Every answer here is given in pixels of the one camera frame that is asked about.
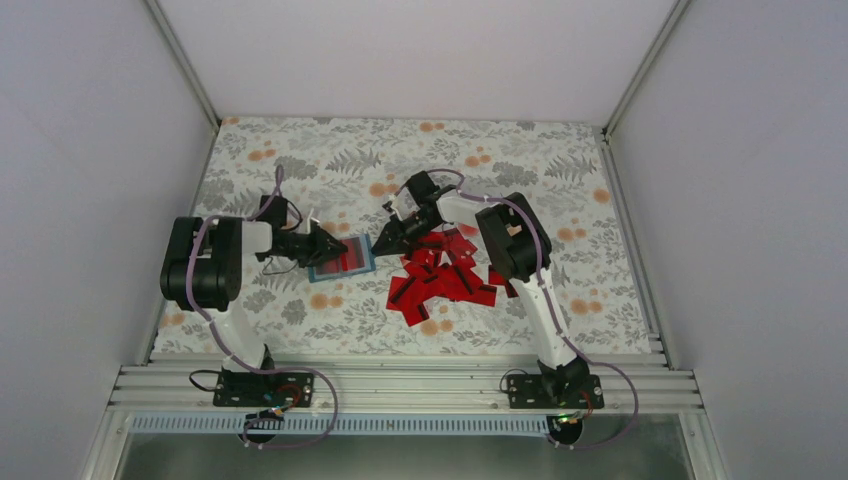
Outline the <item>red striped card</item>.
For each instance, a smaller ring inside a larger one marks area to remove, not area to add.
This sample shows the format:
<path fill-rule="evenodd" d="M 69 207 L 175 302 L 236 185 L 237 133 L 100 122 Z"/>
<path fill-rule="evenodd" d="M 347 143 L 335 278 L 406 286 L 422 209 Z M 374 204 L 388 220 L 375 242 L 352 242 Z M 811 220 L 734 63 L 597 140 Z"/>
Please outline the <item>red striped card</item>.
<path fill-rule="evenodd" d="M 329 260 L 315 267 L 316 277 L 334 276 L 342 271 L 342 264 L 339 258 Z"/>
<path fill-rule="evenodd" d="M 342 239 L 348 246 L 348 252 L 340 258 L 342 272 L 367 269 L 371 265 L 367 238 L 364 235 Z"/>

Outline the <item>teal card holder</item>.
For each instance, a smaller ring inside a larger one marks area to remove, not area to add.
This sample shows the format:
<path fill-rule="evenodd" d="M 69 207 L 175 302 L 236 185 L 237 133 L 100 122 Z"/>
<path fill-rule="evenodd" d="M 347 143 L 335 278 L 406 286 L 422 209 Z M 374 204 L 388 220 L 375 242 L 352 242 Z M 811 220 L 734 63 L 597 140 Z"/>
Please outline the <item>teal card holder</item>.
<path fill-rule="evenodd" d="M 310 283 L 337 280 L 376 270 L 375 257 L 371 252 L 372 242 L 368 234 L 343 238 L 341 243 L 347 247 L 347 251 L 340 257 L 308 268 Z"/>

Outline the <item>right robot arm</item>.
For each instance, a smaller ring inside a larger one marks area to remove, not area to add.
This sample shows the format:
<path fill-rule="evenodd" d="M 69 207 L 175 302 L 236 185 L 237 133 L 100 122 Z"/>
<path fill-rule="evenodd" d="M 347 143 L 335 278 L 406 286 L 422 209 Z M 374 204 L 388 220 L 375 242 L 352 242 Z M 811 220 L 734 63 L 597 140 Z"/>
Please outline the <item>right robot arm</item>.
<path fill-rule="evenodd" d="M 537 364 L 544 399 L 565 407 L 578 397 L 589 378 L 586 356 L 576 347 L 554 289 L 549 236 L 526 197 L 475 195 L 458 183 L 440 187 L 432 171 L 420 171 L 391 194 L 388 212 L 372 253 L 400 254 L 417 240 L 446 224 L 465 224 L 482 236 L 494 270 L 516 291 L 537 340 Z"/>

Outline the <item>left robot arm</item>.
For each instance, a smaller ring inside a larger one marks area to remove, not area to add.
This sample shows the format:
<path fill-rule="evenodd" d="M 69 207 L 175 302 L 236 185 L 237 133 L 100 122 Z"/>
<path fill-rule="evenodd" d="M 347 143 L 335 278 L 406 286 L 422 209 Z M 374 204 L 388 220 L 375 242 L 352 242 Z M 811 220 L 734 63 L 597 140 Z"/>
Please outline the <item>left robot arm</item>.
<path fill-rule="evenodd" d="M 164 298 L 207 322 L 225 355 L 222 369 L 243 373 L 238 390 L 255 405 L 270 402 L 278 391 L 273 359 L 237 301 L 247 257 L 285 258 L 297 268 L 315 267 L 348 252 L 341 240 L 313 221 L 304 232 L 287 226 L 290 202 L 263 195 L 249 218 L 214 215 L 174 220 L 159 283 Z"/>

